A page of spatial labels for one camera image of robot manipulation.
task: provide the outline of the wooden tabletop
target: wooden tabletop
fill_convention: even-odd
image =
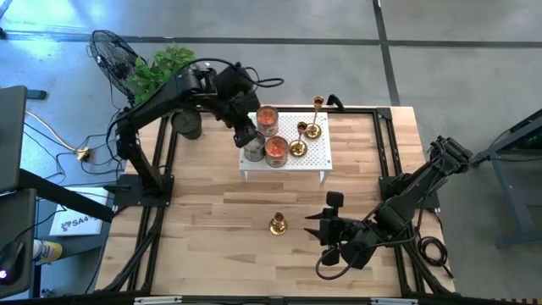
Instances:
[[[413,172],[425,161],[414,111],[393,107],[393,123],[404,172]],[[386,127],[381,122],[384,135]],[[159,122],[140,132],[149,159],[156,143]],[[381,176],[373,120],[366,114],[330,114],[333,171],[320,186],[318,173],[250,173],[247,183],[239,173],[239,150],[232,130],[203,115],[203,134],[196,141],[179,136],[174,159],[175,187],[166,210],[152,294],[236,296],[399,296],[392,249],[378,248],[363,270],[352,269],[338,280],[321,280],[314,264],[323,248],[304,227],[318,228],[305,216],[324,208],[327,191],[345,193],[340,216],[362,218],[380,201]],[[165,163],[170,128],[166,132]],[[384,136],[387,156],[388,137]],[[393,164],[389,162],[390,174]],[[289,229],[274,236],[268,223],[281,212]],[[100,269],[97,289],[109,284],[134,251],[141,208],[127,208],[115,217]],[[422,236],[442,240],[438,222],[423,216]],[[409,284],[414,287],[412,265],[405,254]],[[143,259],[138,285],[145,274]],[[345,267],[321,268],[327,275]],[[454,290],[442,268],[431,268],[442,284]]]

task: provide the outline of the white pegboard tray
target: white pegboard tray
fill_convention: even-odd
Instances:
[[[257,125],[256,113],[249,113],[248,116],[252,119],[254,125]],[[314,113],[279,113],[279,131],[276,136],[282,136],[288,143],[297,140],[299,136],[297,133],[297,123],[305,122],[309,124],[312,123],[313,118]],[[258,162],[251,162],[245,158],[243,149],[241,149],[239,153],[239,170],[241,171],[241,176],[246,176],[247,171],[323,171],[324,173],[320,174],[321,181],[323,182],[325,178],[322,175],[328,174],[333,169],[331,145],[329,144],[328,114],[318,113],[316,124],[320,125],[322,135],[316,140],[310,140],[302,136],[301,139],[308,145],[307,154],[301,158],[289,155],[288,162],[283,167],[271,167],[265,162],[265,158]]]

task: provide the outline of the brass candlestick holder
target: brass candlestick holder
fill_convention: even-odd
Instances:
[[[307,132],[307,123],[297,123],[297,132],[299,133],[299,138],[290,142],[290,153],[292,156],[299,158],[305,156],[308,149],[307,144],[301,140],[301,135]]]
[[[269,230],[273,235],[283,235],[288,229],[285,216],[282,213],[275,213],[273,219],[269,222]]]
[[[324,105],[324,98],[315,97],[314,98],[314,119],[312,119],[312,123],[308,125],[307,132],[305,133],[305,136],[307,136],[307,138],[311,140],[318,139],[322,135],[322,129],[320,128],[320,125],[316,124],[316,117],[322,105]]]

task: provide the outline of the table leg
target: table leg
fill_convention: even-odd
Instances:
[[[325,183],[328,177],[329,177],[329,170],[320,171],[320,184]]]
[[[241,179],[243,182],[248,182],[248,172],[245,170],[240,170],[239,172],[241,173]]]

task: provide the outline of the concrete floor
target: concrete floor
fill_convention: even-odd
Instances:
[[[542,41],[542,3],[536,0],[381,0],[381,4],[389,39]],[[54,5],[13,0],[0,26],[7,31],[77,34],[108,29],[132,36],[379,37],[369,0],[57,0]],[[159,43],[131,46],[146,58],[163,48]],[[185,46],[199,57],[240,60],[257,68],[262,77],[284,77],[280,89],[258,91],[264,102],[310,103],[315,95],[334,93],[345,104],[390,105],[378,46]],[[23,84],[48,91],[46,101],[29,101],[28,109],[54,125],[67,142],[77,145],[89,134],[105,131],[115,109],[108,81],[88,58],[86,43],[6,41],[0,42],[0,50],[0,86]],[[425,148],[442,134],[478,152],[540,108],[542,49],[391,47],[390,55],[401,105],[414,107]],[[115,89],[113,100],[124,105]],[[42,137],[36,139],[53,154],[62,151]],[[105,151],[97,156],[98,161],[107,158]],[[69,157],[62,162],[68,173],[64,183],[113,178],[87,175]],[[54,162],[26,138],[22,166],[44,176],[55,171]],[[513,228],[492,168],[482,164],[461,178],[451,178],[439,194],[457,290],[473,297],[540,297],[542,244],[504,251],[494,246],[497,236],[511,234]],[[83,263],[96,261],[97,253],[90,252],[47,266],[42,286],[60,295],[81,293],[92,272]],[[53,284],[53,277],[62,280]]]

